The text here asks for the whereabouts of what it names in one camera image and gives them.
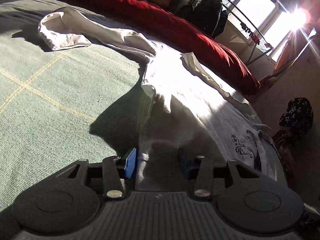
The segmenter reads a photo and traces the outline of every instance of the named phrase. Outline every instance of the green blanket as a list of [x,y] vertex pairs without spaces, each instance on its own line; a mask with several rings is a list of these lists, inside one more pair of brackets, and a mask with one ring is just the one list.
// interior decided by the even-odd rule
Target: green blanket
[[65,3],[0,0],[0,5],[3,210],[21,191],[77,159],[101,162],[136,147],[150,100],[140,87],[144,65],[137,60],[97,41],[86,48],[49,51],[37,25]]

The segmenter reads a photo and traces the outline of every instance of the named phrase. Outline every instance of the red blanket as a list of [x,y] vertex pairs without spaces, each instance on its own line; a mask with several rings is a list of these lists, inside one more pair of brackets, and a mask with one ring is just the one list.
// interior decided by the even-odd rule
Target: red blanket
[[259,82],[231,49],[213,41],[187,21],[140,0],[79,0],[130,20],[197,59],[244,95],[259,91]]

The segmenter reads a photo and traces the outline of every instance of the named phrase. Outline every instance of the tan wall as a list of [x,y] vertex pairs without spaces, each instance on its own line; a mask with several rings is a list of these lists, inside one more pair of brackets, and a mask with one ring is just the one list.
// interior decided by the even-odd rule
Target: tan wall
[[[224,32],[216,37],[215,41],[232,49],[243,62],[248,61],[252,52],[252,46],[249,46],[246,38],[236,29],[236,27],[233,26],[231,22],[227,22]],[[255,49],[252,59],[261,54],[261,50]],[[256,79],[260,80],[265,76],[272,74],[274,65],[275,64],[271,62],[268,57],[262,56],[257,61],[248,65],[248,69]]]
[[[320,41],[311,44],[319,47]],[[309,46],[284,76],[253,104],[262,122],[272,129],[271,135],[273,135],[278,130],[278,120],[286,111],[291,99],[305,97],[310,101],[314,111],[313,128],[296,143],[292,151],[297,163],[297,191],[305,201],[316,200],[320,194],[320,63],[318,59]]]

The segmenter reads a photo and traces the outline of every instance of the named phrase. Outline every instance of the sunlight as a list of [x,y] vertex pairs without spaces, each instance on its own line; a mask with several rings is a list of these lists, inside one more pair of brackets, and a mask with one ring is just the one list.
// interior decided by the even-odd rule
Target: sunlight
[[290,25],[293,31],[298,30],[303,27],[308,21],[308,12],[304,9],[295,9],[292,14],[290,14]]

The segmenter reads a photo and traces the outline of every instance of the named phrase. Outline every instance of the star-patterned fabric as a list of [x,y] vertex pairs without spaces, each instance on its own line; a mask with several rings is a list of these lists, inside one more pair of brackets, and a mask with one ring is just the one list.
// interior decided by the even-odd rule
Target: star-patterned fabric
[[288,140],[291,143],[299,140],[311,129],[313,111],[306,98],[295,98],[288,103],[287,111],[281,116],[279,125],[290,129]]

